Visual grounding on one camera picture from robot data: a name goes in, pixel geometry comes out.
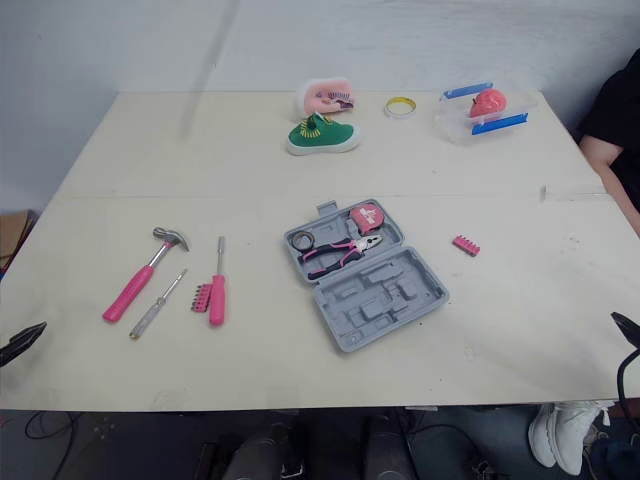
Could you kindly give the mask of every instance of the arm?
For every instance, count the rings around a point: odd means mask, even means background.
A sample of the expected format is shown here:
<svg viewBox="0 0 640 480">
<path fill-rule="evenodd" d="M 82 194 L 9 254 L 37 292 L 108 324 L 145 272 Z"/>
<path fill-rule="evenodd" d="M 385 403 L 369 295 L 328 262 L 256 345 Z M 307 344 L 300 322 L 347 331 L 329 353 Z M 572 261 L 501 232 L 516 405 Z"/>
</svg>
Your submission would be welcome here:
<svg viewBox="0 0 640 480">
<path fill-rule="evenodd" d="M 640 237 L 640 212 L 633 206 L 620 180 L 611 170 L 611 164 L 622 153 L 623 148 L 585 135 L 580 141 L 580 150 L 582 150 L 591 167 L 600 175 L 604 188 L 616 201 L 631 227 Z"/>
</svg>

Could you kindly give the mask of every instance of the screwdriver handle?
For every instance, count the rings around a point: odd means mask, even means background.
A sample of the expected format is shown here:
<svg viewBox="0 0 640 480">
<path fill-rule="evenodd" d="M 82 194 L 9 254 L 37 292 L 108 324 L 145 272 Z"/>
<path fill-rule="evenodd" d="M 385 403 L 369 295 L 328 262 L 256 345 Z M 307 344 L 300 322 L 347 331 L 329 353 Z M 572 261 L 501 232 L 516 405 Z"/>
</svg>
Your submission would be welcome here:
<svg viewBox="0 0 640 480">
<path fill-rule="evenodd" d="M 129 333 L 129 338 L 131 338 L 131 340 L 137 340 L 138 338 L 140 338 L 142 332 L 144 332 L 145 329 L 149 326 L 151 320 L 156 318 L 156 315 L 158 315 L 158 312 L 165 303 L 167 303 L 167 300 L 165 298 L 158 297 L 156 303 L 149 307 L 147 313 L 142 316 L 140 321 L 136 323 L 136 326 L 133 327 L 133 330 L 131 330 L 131 332 Z"/>
<path fill-rule="evenodd" d="M 224 323 L 224 275 L 214 275 L 209 301 L 209 323 L 219 327 Z"/>
</svg>

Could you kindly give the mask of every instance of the pliers handle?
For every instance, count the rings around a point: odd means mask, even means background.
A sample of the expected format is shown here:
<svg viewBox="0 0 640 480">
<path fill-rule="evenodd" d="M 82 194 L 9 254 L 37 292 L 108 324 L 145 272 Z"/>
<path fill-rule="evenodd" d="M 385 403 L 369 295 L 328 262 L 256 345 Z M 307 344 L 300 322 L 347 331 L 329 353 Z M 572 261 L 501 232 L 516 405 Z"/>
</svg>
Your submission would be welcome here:
<svg viewBox="0 0 640 480">
<path fill-rule="evenodd" d="M 302 263 L 306 263 L 311 259 L 314 259 L 320 255 L 325 253 L 339 252 L 347 250 L 347 254 L 343 256 L 336 263 L 329 265 L 328 267 L 321 268 L 319 270 L 315 270 L 313 272 L 309 272 L 307 274 L 307 278 L 309 280 L 316 280 L 320 277 L 325 276 L 326 274 L 333 272 L 335 270 L 340 270 L 347 263 L 353 262 L 355 260 L 359 260 L 364 255 L 358 247 L 356 246 L 356 242 L 351 238 L 345 238 L 344 240 L 340 240 L 336 243 L 328 243 L 326 245 L 320 245 L 319 247 L 314 248 L 313 250 L 305 253 L 304 255 L 300 255 L 298 257 L 298 261 Z"/>
</svg>

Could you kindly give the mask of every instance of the tape roll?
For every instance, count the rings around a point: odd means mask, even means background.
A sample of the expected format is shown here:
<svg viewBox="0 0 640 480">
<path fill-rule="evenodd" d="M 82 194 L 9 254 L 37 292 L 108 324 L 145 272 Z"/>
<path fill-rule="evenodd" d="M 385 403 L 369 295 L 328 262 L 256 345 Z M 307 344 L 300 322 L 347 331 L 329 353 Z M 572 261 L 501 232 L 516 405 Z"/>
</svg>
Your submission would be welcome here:
<svg viewBox="0 0 640 480">
<path fill-rule="evenodd" d="M 291 246 L 300 253 L 306 253 L 313 248 L 316 239 L 311 232 L 300 231 L 291 237 Z"/>
<path fill-rule="evenodd" d="M 393 105 L 409 105 L 411 110 L 408 112 L 398 113 L 394 112 L 392 109 Z M 384 113 L 391 118 L 407 118 L 413 115 L 416 112 L 416 102 L 409 97 L 393 97 L 387 100 L 387 103 L 384 106 Z"/>
</svg>

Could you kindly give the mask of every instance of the green shoe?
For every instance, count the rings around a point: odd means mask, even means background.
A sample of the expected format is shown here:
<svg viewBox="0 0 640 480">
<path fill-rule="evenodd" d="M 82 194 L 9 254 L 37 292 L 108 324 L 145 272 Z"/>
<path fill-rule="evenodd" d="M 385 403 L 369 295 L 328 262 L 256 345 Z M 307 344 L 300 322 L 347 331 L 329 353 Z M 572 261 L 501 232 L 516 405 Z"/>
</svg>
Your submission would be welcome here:
<svg viewBox="0 0 640 480">
<path fill-rule="evenodd" d="M 355 148 L 359 142 L 358 127 L 342 125 L 316 112 L 291 130 L 287 150 L 292 155 L 340 153 Z"/>
</svg>

